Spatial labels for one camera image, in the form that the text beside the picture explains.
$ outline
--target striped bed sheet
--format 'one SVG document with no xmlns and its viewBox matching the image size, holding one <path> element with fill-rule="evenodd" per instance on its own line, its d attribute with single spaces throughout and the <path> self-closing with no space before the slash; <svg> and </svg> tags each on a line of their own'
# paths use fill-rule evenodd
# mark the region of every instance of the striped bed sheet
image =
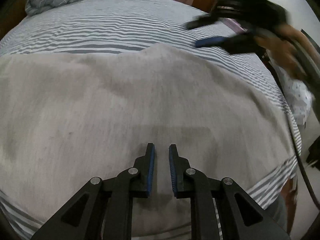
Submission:
<svg viewBox="0 0 320 240">
<path fill-rule="evenodd" d="M 173 0 L 83 0 L 25 18 L 0 42 L 0 55 L 14 53 L 108 53 L 137 52 L 154 43 L 166 43 L 214 62 L 261 91 L 291 120 L 298 151 L 301 137 L 283 94 L 271 73 L 255 54 L 228 55 L 220 48 L 193 47 L 195 40 L 231 36 L 234 32 L 218 22 L 187 31 L 183 24 L 202 11 Z M 297 160 L 288 159 L 247 190 L 264 209 L 278 197 L 289 177 L 295 175 Z M 26 214 L 18 203 L 0 191 L 0 208 L 22 239 L 30 239 L 44 223 Z M 191 225 L 170 232 L 134 239 L 190 239 Z"/>
</svg>

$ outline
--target patterned white fabric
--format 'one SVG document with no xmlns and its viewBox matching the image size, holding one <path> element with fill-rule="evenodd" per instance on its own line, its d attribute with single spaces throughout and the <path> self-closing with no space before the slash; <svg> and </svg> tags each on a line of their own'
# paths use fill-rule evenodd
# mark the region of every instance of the patterned white fabric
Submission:
<svg viewBox="0 0 320 240">
<path fill-rule="evenodd" d="M 230 56 L 219 48 L 195 49 L 195 40 L 234 34 L 222 23 L 186 31 L 182 24 L 201 11 L 172 0 L 84 0 L 26 18 L 0 42 L 0 55 L 13 53 L 110 53 L 140 51 L 154 43 L 167 43 L 188 51 L 235 73 L 292 121 L 291 130 L 298 151 L 301 138 L 291 110 L 271 73 L 256 55 Z M 296 158 L 288 159 L 247 192 L 263 208 L 278 196 L 296 167 Z M 25 214 L 4 193 L 0 204 L 10 223 L 24 239 L 41 225 Z M 190 225 L 161 232 L 145 239 L 189 239 Z"/>
</svg>

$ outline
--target white wall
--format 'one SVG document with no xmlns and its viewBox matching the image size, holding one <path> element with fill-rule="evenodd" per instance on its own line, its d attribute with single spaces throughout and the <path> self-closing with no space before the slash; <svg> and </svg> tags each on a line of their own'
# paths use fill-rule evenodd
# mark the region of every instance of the white wall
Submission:
<svg viewBox="0 0 320 240">
<path fill-rule="evenodd" d="M 304 29 L 320 45 L 320 22 L 305 0 L 270 0 L 287 9 L 291 15 L 291 25 Z"/>
<path fill-rule="evenodd" d="M 270 0 L 288 10 L 291 16 L 290 24 L 296 29 L 304 29 L 314 41 L 320 45 L 320 22 L 305 0 Z M 320 135 L 320 125 L 311 112 L 307 119 L 306 129 L 299 127 L 302 138 L 301 158 L 305 160 L 308 156 L 308 148 Z M 314 168 L 306 169 L 307 175 L 314 188 L 315 194 L 320 199 L 320 171 Z M 298 171 L 298 202 L 296 216 L 291 232 L 292 240 L 299 240 L 308 230 L 319 211 L 313 204 L 307 191 L 307 187 Z"/>
</svg>

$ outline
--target silver screw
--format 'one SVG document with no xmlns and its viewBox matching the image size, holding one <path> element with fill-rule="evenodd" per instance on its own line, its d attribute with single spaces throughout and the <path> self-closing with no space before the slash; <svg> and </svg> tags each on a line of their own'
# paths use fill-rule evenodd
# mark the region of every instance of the silver screw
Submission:
<svg viewBox="0 0 320 240">
<path fill-rule="evenodd" d="M 90 179 L 91 184 L 98 184 L 100 182 L 100 178 L 98 177 L 93 177 L 92 179 Z"/>
<path fill-rule="evenodd" d="M 193 174 L 196 173 L 196 170 L 193 169 L 193 168 L 189 168 L 189 169 L 186 170 L 186 173 L 189 174 L 189 175 L 193 175 Z"/>
<path fill-rule="evenodd" d="M 130 169 L 128 170 L 128 172 L 129 172 L 130 174 L 137 174 L 137 173 L 138 173 L 138 169 L 137 169 L 137 168 L 130 168 Z"/>
<path fill-rule="evenodd" d="M 233 180 L 230 178 L 224 178 L 223 183 L 226 185 L 231 185 L 233 183 Z"/>
</svg>

